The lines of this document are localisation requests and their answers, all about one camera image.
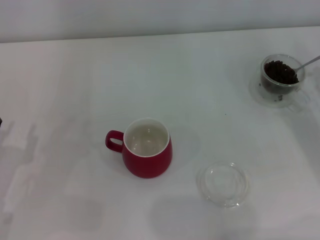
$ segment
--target red mug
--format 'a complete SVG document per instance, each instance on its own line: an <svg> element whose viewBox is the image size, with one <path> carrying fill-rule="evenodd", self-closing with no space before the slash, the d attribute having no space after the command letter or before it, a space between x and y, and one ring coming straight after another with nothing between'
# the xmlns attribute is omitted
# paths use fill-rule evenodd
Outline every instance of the red mug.
<svg viewBox="0 0 320 240"><path fill-rule="evenodd" d="M117 144L111 139L122 141ZM105 137L108 149L122 153L125 166L140 178L154 178L167 170L172 159L168 129L160 121L142 118L132 122L124 133L109 131Z"/></svg>

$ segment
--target mug rim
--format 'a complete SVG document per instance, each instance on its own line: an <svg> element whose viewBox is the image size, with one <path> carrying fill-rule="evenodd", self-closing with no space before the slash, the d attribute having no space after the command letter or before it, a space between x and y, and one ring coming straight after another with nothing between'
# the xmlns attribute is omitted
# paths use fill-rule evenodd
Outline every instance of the mug rim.
<svg viewBox="0 0 320 240"><path fill-rule="evenodd" d="M165 144L165 146L163 147L163 149L162 149L161 151L157 152L156 154L148 155L148 156L139 155L139 154L136 154L136 153L134 153L133 151L131 151L131 149L130 149L130 148L127 146L127 144L126 144L126 135L127 135L128 129L130 129L130 127L131 127L133 124L135 124L135 123L137 123L137 122L140 122L140 121L142 121L142 120L153 120L153 121L155 121L155 122L158 122L158 123L161 124L161 125L164 127L164 129L166 130L166 134L167 134L166 144ZM127 149L130 153L132 153L133 155L135 155L135 156L137 156L137 157L140 157L140 158L151 158L151 157L154 157L154 156L157 156L157 155L161 154L161 153L168 147L169 142L170 142L170 134L169 134L169 130L168 130L168 128L166 127L166 125L164 125L161 121L159 121L159 120L157 120L157 119L154 119L154 118L152 118L152 117L143 117L143 118L134 120L133 122L131 122L131 123L129 124L129 126L126 128L126 130L125 130L124 133L123 133L123 144L124 144L124 146L126 147L126 149Z"/></svg>

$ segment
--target ground coffee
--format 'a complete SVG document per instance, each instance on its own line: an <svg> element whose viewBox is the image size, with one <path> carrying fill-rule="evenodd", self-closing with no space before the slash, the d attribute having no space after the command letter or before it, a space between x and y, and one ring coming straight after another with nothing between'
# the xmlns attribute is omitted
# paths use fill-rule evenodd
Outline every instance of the ground coffee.
<svg viewBox="0 0 320 240"><path fill-rule="evenodd" d="M281 84L296 84L298 78L295 70L282 61L271 61L264 65L264 71L272 80Z"/></svg>

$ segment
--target white table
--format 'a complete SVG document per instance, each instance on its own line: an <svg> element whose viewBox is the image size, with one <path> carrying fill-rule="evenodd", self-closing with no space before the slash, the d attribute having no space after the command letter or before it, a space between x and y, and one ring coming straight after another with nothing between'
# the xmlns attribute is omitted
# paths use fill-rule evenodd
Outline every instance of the white table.
<svg viewBox="0 0 320 240"><path fill-rule="evenodd" d="M249 94L262 59L320 53L320 27L0 45L0 240L318 240L320 62L300 113ZM172 137L169 169L132 175L105 147L142 117ZM204 200L216 161L250 173L238 208Z"/></svg>

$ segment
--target metal spoon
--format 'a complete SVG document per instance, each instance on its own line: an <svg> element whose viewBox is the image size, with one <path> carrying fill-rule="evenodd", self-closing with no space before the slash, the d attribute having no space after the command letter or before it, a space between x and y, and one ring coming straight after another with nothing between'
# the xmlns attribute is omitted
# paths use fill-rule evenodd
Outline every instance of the metal spoon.
<svg viewBox="0 0 320 240"><path fill-rule="evenodd" d="M302 66L300 66L298 68L294 68L293 70L295 71L295 73L297 73L300 69L303 69L305 66L312 64L313 62L315 62L319 59L320 59L320 56L317 56L316 58L312 59L311 61L308 61L307 63L303 64Z"/></svg>

